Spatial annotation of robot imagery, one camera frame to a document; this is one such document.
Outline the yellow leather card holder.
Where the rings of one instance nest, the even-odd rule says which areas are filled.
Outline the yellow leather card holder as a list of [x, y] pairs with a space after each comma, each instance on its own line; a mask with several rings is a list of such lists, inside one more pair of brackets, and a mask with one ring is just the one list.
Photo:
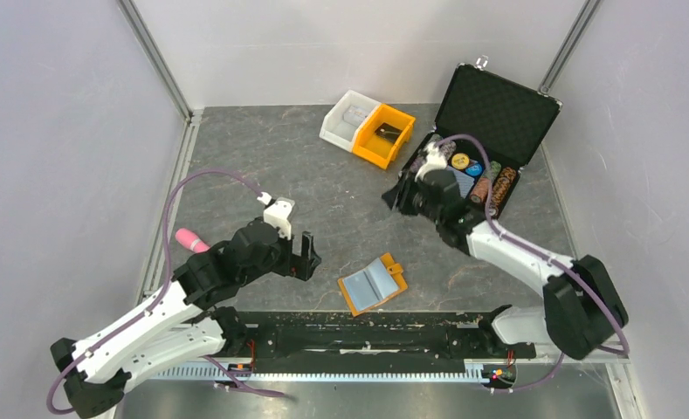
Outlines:
[[403, 267], [388, 252], [337, 284], [354, 317], [370, 312], [408, 289]]

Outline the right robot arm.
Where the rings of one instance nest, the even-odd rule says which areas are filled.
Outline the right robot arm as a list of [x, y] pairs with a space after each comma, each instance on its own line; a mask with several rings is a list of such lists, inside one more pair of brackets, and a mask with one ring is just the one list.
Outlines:
[[541, 297], [539, 306], [504, 305], [481, 321], [478, 343], [485, 354], [500, 356], [520, 343], [552, 344], [579, 361], [596, 350], [608, 352], [612, 337], [621, 344], [616, 354], [629, 352], [629, 315], [600, 259], [556, 254], [508, 232], [460, 195], [448, 169], [422, 178], [402, 174], [382, 199], [402, 215], [429, 219], [448, 246], [501, 269]]

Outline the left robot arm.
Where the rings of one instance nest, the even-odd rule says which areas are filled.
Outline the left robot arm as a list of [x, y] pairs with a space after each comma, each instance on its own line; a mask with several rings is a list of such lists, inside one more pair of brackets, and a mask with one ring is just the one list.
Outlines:
[[293, 243], [256, 218], [231, 239], [190, 256], [160, 290], [109, 326], [81, 340], [54, 342], [50, 351], [59, 377], [47, 408], [55, 415], [93, 418], [159, 367], [220, 351], [241, 354], [248, 333], [234, 320], [234, 310], [212, 310], [268, 273], [309, 280], [321, 262], [313, 235], [303, 232], [300, 254], [293, 253]]

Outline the dark card in yellow bin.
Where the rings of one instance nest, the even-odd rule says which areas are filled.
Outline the dark card in yellow bin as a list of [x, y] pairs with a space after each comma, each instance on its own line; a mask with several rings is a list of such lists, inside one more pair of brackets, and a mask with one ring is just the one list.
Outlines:
[[374, 134], [390, 144], [396, 144], [403, 130], [383, 122], [375, 129]]

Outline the blue playing card deck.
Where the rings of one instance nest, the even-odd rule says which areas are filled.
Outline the blue playing card deck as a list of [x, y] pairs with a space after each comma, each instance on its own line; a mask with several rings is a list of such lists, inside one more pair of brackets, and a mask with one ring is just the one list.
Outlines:
[[455, 176], [455, 179], [458, 184], [458, 190], [460, 193], [460, 196], [462, 198], [468, 197], [470, 194], [474, 184], [475, 184], [475, 179], [466, 173], [464, 173], [461, 170], [455, 169], [451, 166], [447, 167]]

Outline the yellow plastic bin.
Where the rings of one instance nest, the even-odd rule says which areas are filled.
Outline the yellow plastic bin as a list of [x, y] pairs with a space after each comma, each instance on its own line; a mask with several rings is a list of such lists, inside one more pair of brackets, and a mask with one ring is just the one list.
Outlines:
[[386, 169], [413, 132], [416, 118], [381, 104], [355, 133], [352, 153], [378, 168]]

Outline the yellow dealer button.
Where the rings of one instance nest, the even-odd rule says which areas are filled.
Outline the yellow dealer button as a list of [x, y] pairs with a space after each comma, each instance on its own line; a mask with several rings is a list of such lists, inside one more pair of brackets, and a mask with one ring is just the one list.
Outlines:
[[450, 159], [450, 164], [457, 170], [464, 170], [471, 166], [471, 159], [465, 153], [455, 153]]

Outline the blue dealer button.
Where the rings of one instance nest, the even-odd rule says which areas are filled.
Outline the blue dealer button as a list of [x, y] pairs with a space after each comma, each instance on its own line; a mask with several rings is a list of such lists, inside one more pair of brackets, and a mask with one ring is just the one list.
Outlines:
[[482, 176], [484, 172], [484, 167], [480, 164], [475, 162], [474, 164], [470, 165], [465, 169], [465, 173], [473, 178], [479, 178]]

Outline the clear item in white bin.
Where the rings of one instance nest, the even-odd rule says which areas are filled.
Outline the clear item in white bin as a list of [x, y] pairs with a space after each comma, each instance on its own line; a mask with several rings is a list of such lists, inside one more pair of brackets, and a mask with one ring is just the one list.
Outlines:
[[342, 120], [349, 125], [359, 127], [369, 116], [369, 110], [350, 105], [342, 115]]

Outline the white plastic bin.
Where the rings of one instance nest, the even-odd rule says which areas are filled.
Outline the white plastic bin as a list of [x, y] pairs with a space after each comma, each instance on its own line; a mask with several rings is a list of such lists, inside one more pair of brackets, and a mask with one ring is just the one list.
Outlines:
[[363, 124], [381, 104], [354, 90], [347, 90], [325, 115], [319, 137], [351, 153]]

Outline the black poker chip case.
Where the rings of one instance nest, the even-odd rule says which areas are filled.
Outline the black poker chip case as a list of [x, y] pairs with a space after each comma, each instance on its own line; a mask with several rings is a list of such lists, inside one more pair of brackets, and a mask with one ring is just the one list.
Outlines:
[[487, 185], [486, 165], [479, 151], [469, 141], [454, 141], [455, 153], [465, 153], [484, 167], [481, 177], [465, 200], [474, 207], [489, 206], [491, 216], [500, 216], [520, 179], [520, 171], [535, 152], [560, 114], [562, 103], [537, 90], [505, 79], [477, 65], [460, 64], [438, 109], [432, 130], [400, 170], [407, 170], [429, 142], [454, 134], [469, 134], [483, 146], [491, 166], [492, 199], [482, 190]]

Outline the pink cylindrical toy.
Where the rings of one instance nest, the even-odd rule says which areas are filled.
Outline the pink cylindrical toy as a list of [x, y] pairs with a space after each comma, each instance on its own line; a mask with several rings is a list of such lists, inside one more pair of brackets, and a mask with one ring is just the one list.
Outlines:
[[175, 233], [175, 240], [186, 250], [193, 253], [203, 253], [210, 249], [195, 232], [181, 228]]

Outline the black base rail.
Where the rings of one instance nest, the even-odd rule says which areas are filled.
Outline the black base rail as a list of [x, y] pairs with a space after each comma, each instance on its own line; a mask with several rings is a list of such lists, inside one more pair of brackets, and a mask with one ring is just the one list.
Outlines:
[[246, 327], [215, 355], [279, 374], [460, 373], [465, 360], [533, 359], [534, 345], [492, 336], [484, 313], [241, 312]]

